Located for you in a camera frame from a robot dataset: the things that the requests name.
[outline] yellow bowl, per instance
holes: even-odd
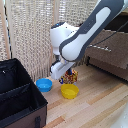
[[[63,84],[61,86],[62,96],[67,99],[73,99],[77,96],[79,89],[73,84]]]

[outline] wooden floor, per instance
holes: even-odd
[[[60,83],[43,93],[48,101],[45,128],[110,128],[128,102],[127,83],[92,66],[79,66],[79,93],[63,98]]]

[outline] black bin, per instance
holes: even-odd
[[[0,62],[0,128],[42,128],[47,101],[18,59]]]

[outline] bowl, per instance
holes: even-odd
[[[51,90],[52,81],[46,78],[42,78],[36,81],[36,85],[41,92],[48,92]]]
[[[78,87],[73,84],[63,84],[61,86],[62,96],[67,99],[74,99],[77,96],[78,92]]]

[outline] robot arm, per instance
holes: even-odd
[[[95,9],[80,28],[64,22],[54,25],[50,30],[53,53],[61,55],[66,62],[52,65],[53,79],[59,79],[74,62],[79,61],[92,40],[127,6],[128,0],[98,0]]]

